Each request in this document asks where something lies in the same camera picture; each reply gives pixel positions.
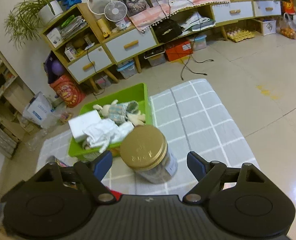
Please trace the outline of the green plastic bin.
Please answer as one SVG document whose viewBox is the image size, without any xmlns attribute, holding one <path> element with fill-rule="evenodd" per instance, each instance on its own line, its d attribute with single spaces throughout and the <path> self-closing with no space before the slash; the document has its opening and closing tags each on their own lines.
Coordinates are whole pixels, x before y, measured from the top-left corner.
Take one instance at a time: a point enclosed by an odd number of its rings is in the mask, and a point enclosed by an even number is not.
<svg viewBox="0 0 296 240">
<path fill-rule="evenodd" d="M 112 105 L 112 110 L 108 110 L 107 118 L 115 121 L 117 125 L 121 124 L 121 121 L 126 121 L 127 114 L 145 114 L 145 124 L 151 125 L 152 122 L 152 110 L 149 103 L 148 89 L 145 83 L 138 83 L 132 87 L 120 90 L 114 94 L 110 94 L 93 102 L 85 104 L 80 112 L 79 116 L 91 112 L 93 105 L 100 105 L 103 108 L 105 105 Z M 71 139 L 68 150 L 70 157 L 77 157 L 79 159 L 85 159 L 86 154 L 91 154 L 99 151 L 99 147 L 84 149 L 81 142 L 77 142 L 75 139 Z"/>
</svg>

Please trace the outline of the red snack bucket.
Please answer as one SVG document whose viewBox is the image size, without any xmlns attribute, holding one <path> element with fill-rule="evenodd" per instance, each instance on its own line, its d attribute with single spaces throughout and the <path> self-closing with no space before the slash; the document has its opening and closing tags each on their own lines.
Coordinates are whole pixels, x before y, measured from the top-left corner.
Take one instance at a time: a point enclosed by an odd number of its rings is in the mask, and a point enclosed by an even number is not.
<svg viewBox="0 0 296 240">
<path fill-rule="evenodd" d="M 50 84 L 50 87 L 69 108 L 76 107 L 86 96 L 79 84 L 69 74 L 61 75 Z"/>
</svg>

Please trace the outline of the red shoe box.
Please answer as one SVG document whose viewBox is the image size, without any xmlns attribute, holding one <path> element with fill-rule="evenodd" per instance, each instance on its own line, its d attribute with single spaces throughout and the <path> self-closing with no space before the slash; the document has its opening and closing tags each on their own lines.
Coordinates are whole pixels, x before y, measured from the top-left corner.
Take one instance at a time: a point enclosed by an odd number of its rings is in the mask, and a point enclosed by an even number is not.
<svg viewBox="0 0 296 240">
<path fill-rule="evenodd" d="M 177 40 L 165 45 L 165 53 L 168 61 L 176 61 L 193 53 L 191 43 L 188 40 Z"/>
</svg>

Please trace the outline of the rabbit doll blue dress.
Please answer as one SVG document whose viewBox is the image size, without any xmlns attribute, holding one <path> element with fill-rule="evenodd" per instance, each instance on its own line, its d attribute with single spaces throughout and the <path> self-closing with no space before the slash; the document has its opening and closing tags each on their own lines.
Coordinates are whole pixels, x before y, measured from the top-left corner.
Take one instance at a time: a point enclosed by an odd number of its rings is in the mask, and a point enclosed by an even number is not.
<svg viewBox="0 0 296 240">
<path fill-rule="evenodd" d="M 141 113 L 136 101 L 119 103 L 118 100 L 114 100 L 111 104 L 104 106 L 93 105 L 93 109 L 97 110 L 103 118 L 110 119 L 119 126 L 127 121 L 131 122 L 133 126 L 146 123 L 146 116 Z"/>
</svg>

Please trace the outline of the bag of oranges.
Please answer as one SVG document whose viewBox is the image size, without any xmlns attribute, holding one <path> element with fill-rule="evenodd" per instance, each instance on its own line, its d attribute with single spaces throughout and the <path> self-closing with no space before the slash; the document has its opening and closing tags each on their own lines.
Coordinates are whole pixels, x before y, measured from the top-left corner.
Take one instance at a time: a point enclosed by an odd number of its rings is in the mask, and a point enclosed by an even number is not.
<svg viewBox="0 0 296 240">
<path fill-rule="evenodd" d="M 279 23 L 281 35 L 296 40 L 296 24 L 291 20 L 288 13 L 283 14 L 283 18 Z"/>
</svg>

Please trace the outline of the clear storage box blue lid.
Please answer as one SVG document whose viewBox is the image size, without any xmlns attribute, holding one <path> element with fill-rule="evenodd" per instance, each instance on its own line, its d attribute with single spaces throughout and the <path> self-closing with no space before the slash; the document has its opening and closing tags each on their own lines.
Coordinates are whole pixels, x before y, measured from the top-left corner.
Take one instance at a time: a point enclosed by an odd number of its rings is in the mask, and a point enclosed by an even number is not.
<svg viewBox="0 0 296 240">
<path fill-rule="evenodd" d="M 124 79 L 128 79 L 129 77 L 134 76 L 135 74 L 137 74 L 134 59 L 118 64 L 116 66 L 116 71 L 119 72 Z"/>
</svg>

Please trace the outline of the pink table runner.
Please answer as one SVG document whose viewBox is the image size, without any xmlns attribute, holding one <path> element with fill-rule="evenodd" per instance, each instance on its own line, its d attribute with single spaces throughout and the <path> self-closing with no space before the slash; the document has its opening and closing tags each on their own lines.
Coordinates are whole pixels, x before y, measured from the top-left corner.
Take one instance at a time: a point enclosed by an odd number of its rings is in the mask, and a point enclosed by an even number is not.
<svg viewBox="0 0 296 240">
<path fill-rule="evenodd" d="M 169 0 L 131 16 L 129 19 L 138 31 L 143 31 L 176 13 L 204 5 L 222 3 L 230 3 L 230 0 Z"/>
</svg>

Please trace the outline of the small white desk fan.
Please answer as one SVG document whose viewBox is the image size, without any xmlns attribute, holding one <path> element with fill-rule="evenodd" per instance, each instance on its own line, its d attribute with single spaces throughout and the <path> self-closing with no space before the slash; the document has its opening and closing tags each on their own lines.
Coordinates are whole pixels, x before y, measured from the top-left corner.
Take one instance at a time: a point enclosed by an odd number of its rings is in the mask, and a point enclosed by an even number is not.
<svg viewBox="0 0 296 240">
<path fill-rule="evenodd" d="M 105 17 L 114 22 L 119 30 L 126 29 L 126 21 L 128 10 L 126 5 L 121 1 L 111 1 L 104 8 Z"/>
</svg>

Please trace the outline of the white cloth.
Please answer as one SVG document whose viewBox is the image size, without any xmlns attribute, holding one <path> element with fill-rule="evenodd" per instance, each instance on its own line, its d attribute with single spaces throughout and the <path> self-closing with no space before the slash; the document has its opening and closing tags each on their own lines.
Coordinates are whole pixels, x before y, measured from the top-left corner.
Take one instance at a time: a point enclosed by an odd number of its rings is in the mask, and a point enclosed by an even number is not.
<svg viewBox="0 0 296 240">
<path fill-rule="evenodd" d="M 134 125 L 130 121 L 118 126 L 111 119 L 102 119 L 83 130 L 86 139 L 82 147 L 84 149 L 98 148 L 98 152 L 103 153 L 110 144 L 122 142 L 133 129 Z"/>
</svg>

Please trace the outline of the grey checked rug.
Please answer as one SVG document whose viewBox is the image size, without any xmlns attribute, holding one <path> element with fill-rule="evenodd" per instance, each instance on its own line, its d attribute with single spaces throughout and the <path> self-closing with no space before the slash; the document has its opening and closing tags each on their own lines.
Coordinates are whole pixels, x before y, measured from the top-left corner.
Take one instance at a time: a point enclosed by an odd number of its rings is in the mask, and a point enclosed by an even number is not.
<svg viewBox="0 0 296 240">
<path fill-rule="evenodd" d="M 207 80 L 191 80 L 151 96 L 150 105 L 153 124 L 166 137 L 177 158 L 178 170 L 167 183 L 152 184 L 116 157 L 102 180 L 110 189 L 125 194 L 176 194 L 183 197 L 197 183 L 187 167 L 189 151 L 229 167 L 257 164 L 235 121 Z"/>
</svg>

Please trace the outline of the wooden drawer cabinet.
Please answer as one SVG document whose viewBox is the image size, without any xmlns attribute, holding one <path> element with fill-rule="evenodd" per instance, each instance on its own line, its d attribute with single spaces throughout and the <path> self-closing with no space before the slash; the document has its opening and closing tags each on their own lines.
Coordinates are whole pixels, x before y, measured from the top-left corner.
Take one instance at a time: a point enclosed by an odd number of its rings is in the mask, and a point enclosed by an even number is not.
<svg viewBox="0 0 296 240">
<path fill-rule="evenodd" d="M 176 13 L 172 16 L 191 10 L 197 10 L 203 16 L 213 19 L 215 21 L 215 28 L 223 28 L 225 25 L 241 20 L 278 16 L 281 14 L 281 3 L 278 0 L 230 0 L 230 3 L 204 5 Z M 53 31 L 60 22 L 63 22 L 72 14 L 80 14 L 86 21 L 86 25 L 60 42 L 58 46 L 54 46 L 47 37 L 48 33 Z M 130 58 L 137 59 L 145 51 L 161 46 L 162 43 L 157 40 L 153 30 L 155 25 L 157 24 L 151 25 L 143 31 L 138 31 L 134 24 L 132 24 L 126 29 L 119 30 L 108 38 L 104 38 L 98 21 L 88 9 L 87 3 L 79 3 L 51 21 L 40 35 L 78 84 L 87 80 L 90 83 L 94 83 L 93 77 L 100 72 L 105 72 L 112 80 L 116 80 L 116 77 L 108 71 L 109 67 L 123 63 Z M 95 35 L 95 44 L 74 60 L 69 61 L 63 51 L 66 43 L 79 37 L 86 31 L 90 31 Z"/>
</svg>

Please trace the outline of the egg carton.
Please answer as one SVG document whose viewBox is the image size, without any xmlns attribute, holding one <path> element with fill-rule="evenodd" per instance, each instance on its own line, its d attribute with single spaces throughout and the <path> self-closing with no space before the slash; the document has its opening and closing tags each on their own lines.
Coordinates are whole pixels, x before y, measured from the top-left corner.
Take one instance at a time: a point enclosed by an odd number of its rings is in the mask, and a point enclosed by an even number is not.
<svg viewBox="0 0 296 240">
<path fill-rule="evenodd" d="M 255 37 L 252 31 L 246 29 L 232 29 L 226 32 L 227 37 L 233 42 L 241 42 L 246 39 L 251 39 Z"/>
</svg>

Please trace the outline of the potted green plant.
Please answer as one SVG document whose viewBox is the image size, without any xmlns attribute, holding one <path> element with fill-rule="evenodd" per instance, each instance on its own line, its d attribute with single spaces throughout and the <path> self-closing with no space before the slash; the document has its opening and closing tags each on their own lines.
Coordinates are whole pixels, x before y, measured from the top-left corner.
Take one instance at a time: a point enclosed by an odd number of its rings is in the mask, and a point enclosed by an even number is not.
<svg viewBox="0 0 296 240">
<path fill-rule="evenodd" d="M 5 32 L 16 48 L 21 48 L 26 41 L 38 40 L 41 20 L 38 13 L 48 5 L 54 13 L 51 2 L 55 0 L 23 0 L 15 5 L 5 19 Z"/>
</svg>

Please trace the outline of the white foam block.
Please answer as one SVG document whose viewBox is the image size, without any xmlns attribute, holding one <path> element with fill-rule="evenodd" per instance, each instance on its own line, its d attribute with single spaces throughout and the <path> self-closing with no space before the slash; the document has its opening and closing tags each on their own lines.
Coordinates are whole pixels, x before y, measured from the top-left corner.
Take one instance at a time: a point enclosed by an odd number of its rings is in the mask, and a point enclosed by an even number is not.
<svg viewBox="0 0 296 240">
<path fill-rule="evenodd" d="M 81 114 L 68 121 L 72 136 L 76 142 L 83 141 L 87 135 L 83 132 L 90 125 L 96 124 L 101 120 L 97 110 Z"/>
</svg>

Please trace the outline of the glass jar gold lid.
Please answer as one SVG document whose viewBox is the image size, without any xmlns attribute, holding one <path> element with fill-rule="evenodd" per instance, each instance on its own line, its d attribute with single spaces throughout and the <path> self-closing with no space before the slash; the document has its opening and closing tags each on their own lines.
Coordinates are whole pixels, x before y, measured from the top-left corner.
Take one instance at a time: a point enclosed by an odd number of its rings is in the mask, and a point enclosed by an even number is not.
<svg viewBox="0 0 296 240">
<path fill-rule="evenodd" d="M 120 145 L 123 162 L 151 183 L 169 181 L 177 172 L 177 158 L 166 137 L 152 125 L 135 127 Z"/>
</svg>

